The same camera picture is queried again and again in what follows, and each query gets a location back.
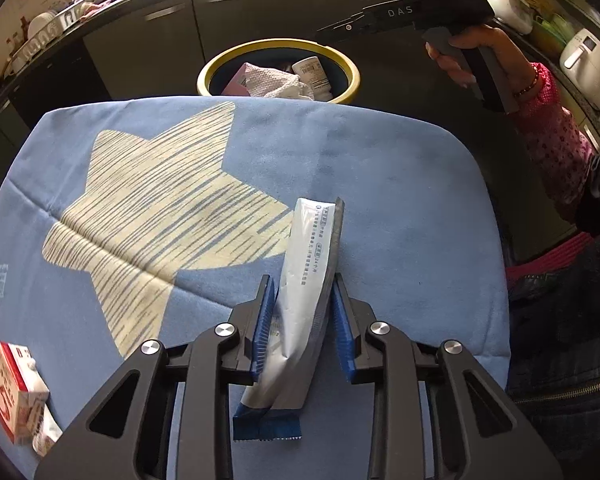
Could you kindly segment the pink patterned sleeve forearm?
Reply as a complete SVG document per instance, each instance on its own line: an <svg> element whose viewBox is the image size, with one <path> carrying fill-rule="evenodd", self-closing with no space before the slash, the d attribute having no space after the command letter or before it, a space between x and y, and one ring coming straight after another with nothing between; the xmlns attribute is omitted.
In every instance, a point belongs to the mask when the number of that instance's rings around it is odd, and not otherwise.
<svg viewBox="0 0 600 480"><path fill-rule="evenodd" d="M514 123L547 195L559 209L572 209L580 202L594 150L562 106L552 73L541 63L530 66L533 84L520 94Z"/></svg>

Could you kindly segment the person's right hand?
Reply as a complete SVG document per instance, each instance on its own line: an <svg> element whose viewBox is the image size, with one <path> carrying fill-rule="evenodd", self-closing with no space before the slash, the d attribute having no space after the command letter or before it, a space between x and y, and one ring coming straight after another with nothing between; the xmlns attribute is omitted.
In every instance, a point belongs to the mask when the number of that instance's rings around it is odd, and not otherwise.
<svg viewBox="0 0 600 480"><path fill-rule="evenodd" d="M543 81L539 72L501 29L486 25L472 26L451 37L449 45L463 50L466 54L484 54L491 68L497 68L503 75L509 90L518 101L531 99L542 87ZM429 57L452 81L464 88L476 82L474 73L469 68L460 66L460 58L457 55L444 54L429 42L426 42L425 46Z"/></svg>

